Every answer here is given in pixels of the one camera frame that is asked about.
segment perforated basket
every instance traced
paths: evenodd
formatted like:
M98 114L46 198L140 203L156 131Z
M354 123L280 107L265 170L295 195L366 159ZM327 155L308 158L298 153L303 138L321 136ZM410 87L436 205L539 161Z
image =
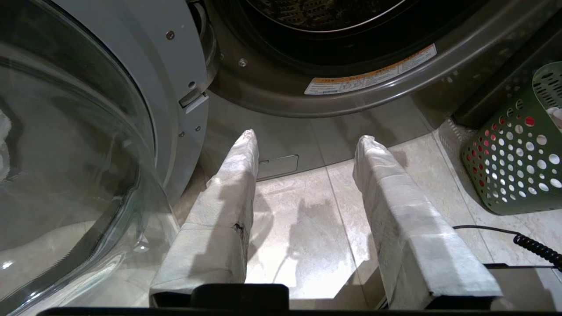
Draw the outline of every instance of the perforated basket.
M494 213L562 209L562 62L541 67L478 131L461 158Z

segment black cable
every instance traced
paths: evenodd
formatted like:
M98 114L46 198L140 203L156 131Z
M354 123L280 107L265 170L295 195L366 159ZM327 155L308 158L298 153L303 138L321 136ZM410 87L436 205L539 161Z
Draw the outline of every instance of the black cable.
M551 248L548 248L547 246L541 244L540 242L529 238L519 232L514 232L514 231L508 231L506 229L501 229L501 228L495 228L495 227L489 227L489 226L480 226L480 225L459 225L459 226L453 226L453 229L460 229L460 228L478 228L478 229L487 229L489 231L496 231L496 232L502 232L502 233L508 233L508 234L514 234L515 237L513 238L513 242L516 245L519 245L527 250L529 250L530 252L540 256L541 258L547 260L548 262L550 262L551 264L554 265L554 267L556 269L558 269L558 271L562 272L562 255L559 254L558 252L554 251Z

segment washing machine door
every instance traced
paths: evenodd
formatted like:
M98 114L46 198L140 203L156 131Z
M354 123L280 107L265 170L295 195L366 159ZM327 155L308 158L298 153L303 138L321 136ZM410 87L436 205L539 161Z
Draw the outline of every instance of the washing machine door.
M205 133L183 1L0 2L0 314L147 306Z

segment orange warning sticker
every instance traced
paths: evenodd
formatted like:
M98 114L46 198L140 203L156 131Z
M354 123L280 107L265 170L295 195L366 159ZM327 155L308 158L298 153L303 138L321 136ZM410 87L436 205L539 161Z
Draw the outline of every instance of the orange warning sticker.
M431 44L402 61L366 74L343 78L314 78L306 88L305 94L326 95L367 88L403 74L435 55L437 55L435 44Z

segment paper-wrapped block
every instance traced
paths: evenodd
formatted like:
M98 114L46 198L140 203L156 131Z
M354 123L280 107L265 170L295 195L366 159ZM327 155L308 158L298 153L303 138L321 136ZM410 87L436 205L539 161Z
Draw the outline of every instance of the paper-wrapped block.
M439 296L502 296L484 265L372 136L357 144L353 178L392 309L423 309Z
M197 197L152 281L151 295L245 281L258 155L256 135L247 130Z

